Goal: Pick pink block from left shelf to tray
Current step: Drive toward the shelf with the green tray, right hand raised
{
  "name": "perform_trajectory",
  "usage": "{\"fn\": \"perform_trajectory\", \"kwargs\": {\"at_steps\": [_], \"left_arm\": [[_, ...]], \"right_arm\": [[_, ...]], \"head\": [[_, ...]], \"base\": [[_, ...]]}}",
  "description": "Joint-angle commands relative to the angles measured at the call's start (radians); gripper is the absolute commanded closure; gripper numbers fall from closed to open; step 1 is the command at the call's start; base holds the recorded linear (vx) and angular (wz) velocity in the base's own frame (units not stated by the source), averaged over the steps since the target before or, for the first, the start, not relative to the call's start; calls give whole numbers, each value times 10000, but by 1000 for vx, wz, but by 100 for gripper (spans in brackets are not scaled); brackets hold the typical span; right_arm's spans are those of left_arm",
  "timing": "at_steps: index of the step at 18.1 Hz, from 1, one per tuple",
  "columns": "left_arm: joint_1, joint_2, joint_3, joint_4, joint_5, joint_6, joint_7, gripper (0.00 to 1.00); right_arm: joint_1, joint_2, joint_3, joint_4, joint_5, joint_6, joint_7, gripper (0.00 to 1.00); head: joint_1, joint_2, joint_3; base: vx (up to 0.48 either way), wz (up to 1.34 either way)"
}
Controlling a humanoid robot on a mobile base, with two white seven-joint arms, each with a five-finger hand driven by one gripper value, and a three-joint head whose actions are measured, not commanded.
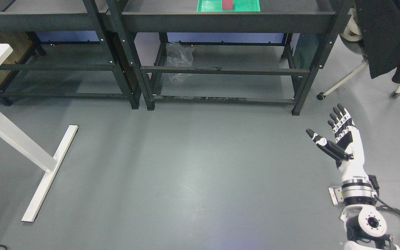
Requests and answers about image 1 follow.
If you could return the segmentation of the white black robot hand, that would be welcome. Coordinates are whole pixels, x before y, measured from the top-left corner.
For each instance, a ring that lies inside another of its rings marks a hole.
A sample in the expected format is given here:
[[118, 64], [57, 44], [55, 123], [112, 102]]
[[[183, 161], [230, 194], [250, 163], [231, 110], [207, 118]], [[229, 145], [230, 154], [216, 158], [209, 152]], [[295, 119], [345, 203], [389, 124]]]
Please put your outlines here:
[[367, 180], [363, 166], [365, 163], [365, 152], [362, 145], [360, 131], [356, 127], [349, 111], [341, 104], [333, 107], [330, 113], [330, 125], [334, 133], [335, 142], [306, 129], [308, 136], [325, 154], [335, 160], [337, 169], [342, 173], [341, 180], [351, 179]]

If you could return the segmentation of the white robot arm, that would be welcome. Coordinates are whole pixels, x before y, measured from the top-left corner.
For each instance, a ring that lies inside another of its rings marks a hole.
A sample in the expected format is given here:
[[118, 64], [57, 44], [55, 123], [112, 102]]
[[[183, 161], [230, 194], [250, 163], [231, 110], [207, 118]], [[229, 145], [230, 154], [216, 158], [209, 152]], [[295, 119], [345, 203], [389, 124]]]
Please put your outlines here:
[[328, 188], [334, 206], [344, 206], [340, 215], [347, 234], [345, 250], [399, 250], [387, 234], [387, 223], [375, 206], [379, 185], [375, 175], [345, 180]]

